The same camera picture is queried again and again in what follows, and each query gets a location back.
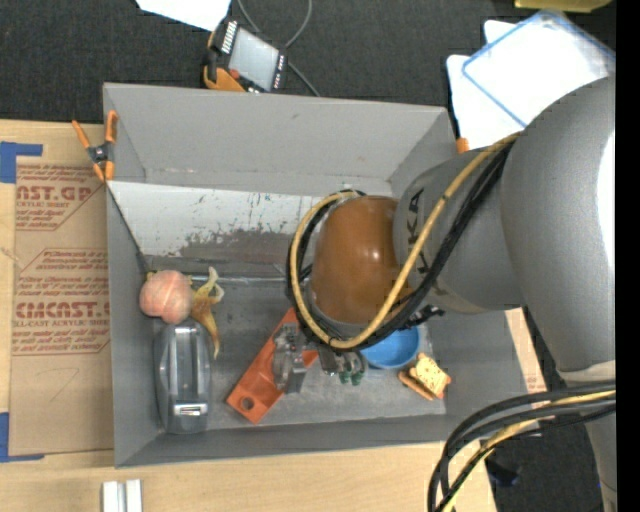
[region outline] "blue tape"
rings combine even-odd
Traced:
[[[0,413],[0,463],[16,462],[20,460],[38,460],[43,455],[23,455],[9,457],[9,413]]]
[[[42,144],[0,142],[0,183],[16,182],[16,158],[42,156]]]

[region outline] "pink ball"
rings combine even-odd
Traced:
[[[189,279],[177,270],[156,272],[140,290],[140,309],[168,324],[186,320],[192,306],[193,290]]]

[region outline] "black floor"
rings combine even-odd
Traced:
[[[284,44],[308,0],[244,0],[265,38]],[[234,12],[239,11],[234,4]],[[535,11],[510,0],[316,0],[291,62],[325,97],[450,109],[445,59],[483,44],[488,19],[517,22]],[[569,14],[616,49],[616,2]],[[140,12],[130,0],[0,0],[0,118],[102,122],[105,81],[200,87],[209,34]],[[311,94],[295,74],[286,94]],[[537,348],[552,387],[561,382],[542,340]],[[518,469],[496,486],[501,512],[600,510],[593,453],[583,427],[507,443],[496,458]]]

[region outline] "yellow cable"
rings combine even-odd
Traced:
[[[425,221],[424,226],[420,231],[420,235],[418,236],[418,239],[415,245],[413,246],[411,252],[409,253],[407,261],[405,262],[404,266],[400,270],[400,273],[398,274],[398,278],[396,279],[393,287],[391,288],[391,292],[389,292],[389,295],[387,296],[387,299],[385,300],[384,304],[382,305],[382,307],[380,308],[380,310],[378,311],[374,319],[369,323],[369,325],[363,331],[361,331],[357,336],[354,336],[353,338],[349,338],[347,340],[334,339],[316,323],[316,321],[313,319],[313,317],[309,313],[309,310],[307,309],[306,304],[304,303],[302,292],[300,290],[300,283],[298,279],[298,270],[297,270],[298,269],[298,246],[300,245],[300,240],[302,238],[302,233],[304,232],[304,228],[306,227],[307,222],[311,219],[311,217],[316,211],[318,211],[320,208],[322,208],[326,204],[329,204],[330,202],[334,201],[337,198],[337,196],[345,197],[345,194],[333,194],[323,199],[320,203],[314,206],[307,213],[307,215],[305,215],[300,225],[298,226],[296,233],[294,234],[293,242],[291,245],[291,257],[289,261],[290,275],[291,275],[291,288],[293,290],[293,296],[296,301],[298,310],[300,311],[300,314],[302,315],[304,320],[307,322],[307,324],[309,325],[309,328],[313,331],[313,333],[318,338],[320,338],[323,342],[341,350],[347,350],[347,349],[357,347],[363,341],[365,341],[382,324],[386,316],[389,314],[389,311],[391,310],[393,304],[398,298],[398,295],[400,294],[402,287],[405,285],[409,272],[411,272],[413,265],[415,264],[416,260],[418,259],[418,256],[420,255],[420,252],[422,251],[422,246],[424,245],[427,238],[431,234],[433,225],[436,219],[442,213],[442,210],[444,209],[447,201],[451,198],[451,196],[453,196],[453,194],[456,193],[456,191],[465,182],[465,180],[473,173],[473,171],[475,171],[476,168],[487,157],[489,157],[489,155],[491,155],[492,153],[495,153],[496,151],[501,149],[504,145],[514,141],[519,134],[520,132],[509,135],[508,137],[505,137],[504,139],[496,142],[495,144],[491,145],[487,149],[481,151],[453,179],[453,181],[449,184],[444,194],[437,201],[433,210],[429,214],[429,217]]]
[[[543,405],[540,408],[540,410],[546,409],[547,407],[553,407],[553,406],[556,406],[556,405],[571,405],[571,404],[576,404],[576,403],[587,402],[589,400],[598,400],[600,398],[606,398],[607,396],[611,396],[613,394],[615,394],[615,390],[600,391],[600,392],[597,392],[597,393],[589,393],[587,395],[577,395],[577,396],[570,396],[570,397],[566,397],[566,398],[560,398],[558,400],[555,400],[553,402],[550,402],[548,404]],[[491,455],[493,453],[493,451],[495,450],[495,447],[499,443],[509,439],[510,437],[513,437],[518,432],[520,432],[523,429],[527,428],[529,425],[532,425],[532,424],[536,423],[540,419],[541,418],[536,418],[536,419],[531,419],[531,420],[523,420],[523,421],[520,421],[518,423],[513,423],[511,425],[507,425],[502,430],[499,430],[498,432],[496,432],[493,436],[491,436],[487,440],[487,442],[485,443],[485,445],[482,448],[479,448],[478,450],[476,450],[476,452],[469,458],[469,461],[473,461],[475,459],[475,462],[473,463],[472,466],[473,467],[477,466],[480,462],[482,462],[489,455]],[[464,474],[464,472],[468,470],[469,466],[470,466],[470,463],[467,462],[467,464],[465,464],[465,466],[460,471],[460,474]],[[464,479],[462,480],[462,483],[464,483],[464,481],[469,477],[469,474],[470,473],[468,473],[464,477]],[[450,500],[447,502],[447,504],[444,507],[442,507],[442,509],[441,509],[442,512],[450,512],[451,509],[453,509],[453,506],[455,504],[456,496],[458,495],[458,492],[460,492],[461,488],[462,487],[458,488],[457,491],[454,492],[451,495]]]

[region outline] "wooden table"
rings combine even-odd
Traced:
[[[90,140],[102,140],[101,125],[84,128]],[[0,141],[44,143],[43,158],[61,164],[84,158],[89,163],[68,123],[0,121]],[[14,205],[15,185],[0,183],[0,412],[9,410]],[[519,310],[508,312],[507,319],[514,337],[530,344],[519,315]],[[476,448],[471,445],[454,459],[454,473]],[[420,512],[441,449],[442,443],[428,443],[133,469],[115,469],[109,450],[51,454],[38,461],[0,464],[0,509],[98,511],[103,482],[140,479],[146,512]],[[468,479],[457,507],[465,512],[496,510],[484,468]]]

